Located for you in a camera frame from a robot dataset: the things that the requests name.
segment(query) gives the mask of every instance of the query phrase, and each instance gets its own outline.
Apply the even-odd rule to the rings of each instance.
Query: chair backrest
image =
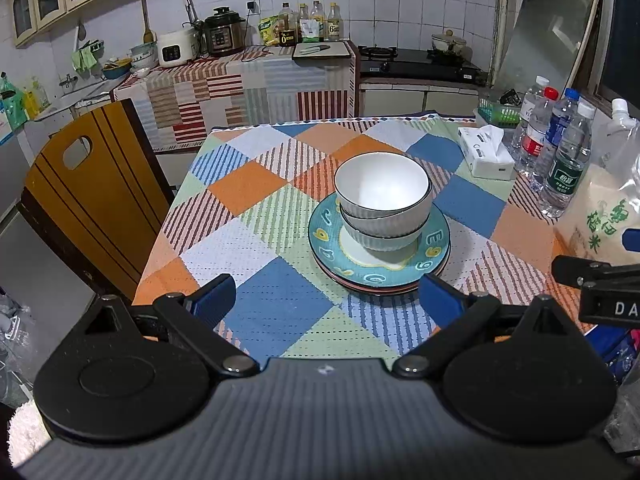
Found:
[[[131,299],[172,200],[135,108],[124,100],[80,116],[49,140],[27,175],[20,208],[89,286]]]

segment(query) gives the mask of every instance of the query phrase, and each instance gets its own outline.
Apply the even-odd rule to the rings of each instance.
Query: white bowl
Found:
[[[364,234],[361,231],[358,231],[354,226],[349,224],[349,221],[342,216],[342,225],[347,229],[347,232],[351,235],[351,238],[357,241],[361,246],[367,249],[371,249],[372,251],[381,251],[381,252],[389,252],[389,251],[397,251],[398,249],[402,249],[403,247],[407,247],[411,242],[413,242],[420,233],[422,232],[422,225],[426,222],[426,220],[422,223],[420,227],[418,227],[413,233],[409,233],[405,236],[399,236],[395,238],[381,238],[376,236],[370,236]]]
[[[345,161],[334,176],[345,212],[356,218],[382,218],[416,205],[431,192],[426,170],[404,155],[373,152]]]
[[[347,213],[342,205],[340,205],[340,213],[344,220],[363,234],[394,238],[413,233],[423,225],[431,212],[431,203],[433,203],[433,193],[430,190],[427,196],[416,205],[394,215],[380,218],[357,218]]]

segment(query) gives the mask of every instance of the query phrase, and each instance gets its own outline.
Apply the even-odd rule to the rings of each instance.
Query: patchwork tablecloth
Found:
[[[155,152],[201,146],[213,128],[354,116],[351,59],[293,60],[293,47],[244,52],[156,68],[114,91],[133,101]]]
[[[387,151],[408,153],[434,181],[434,203],[451,231],[444,280],[513,304],[544,291],[577,322],[576,292],[549,273],[561,245],[527,186],[469,173],[453,139],[471,122],[428,114],[213,131],[175,198],[134,302],[190,294],[229,272],[238,298],[218,333],[262,365],[270,356],[378,356],[390,363],[435,329],[417,293],[350,292],[322,273],[307,240],[309,216],[334,191],[338,165]]]

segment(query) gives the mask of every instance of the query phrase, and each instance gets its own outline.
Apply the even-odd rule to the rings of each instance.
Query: green basket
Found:
[[[499,128],[515,128],[520,122],[520,107],[493,103],[489,99],[480,99],[478,113],[489,124]]]

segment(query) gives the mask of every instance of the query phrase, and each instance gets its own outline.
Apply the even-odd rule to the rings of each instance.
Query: green bottle label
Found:
[[[546,181],[558,193],[571,195],[574,193],[581,174],[582,170],[576,170],[555,158]]]

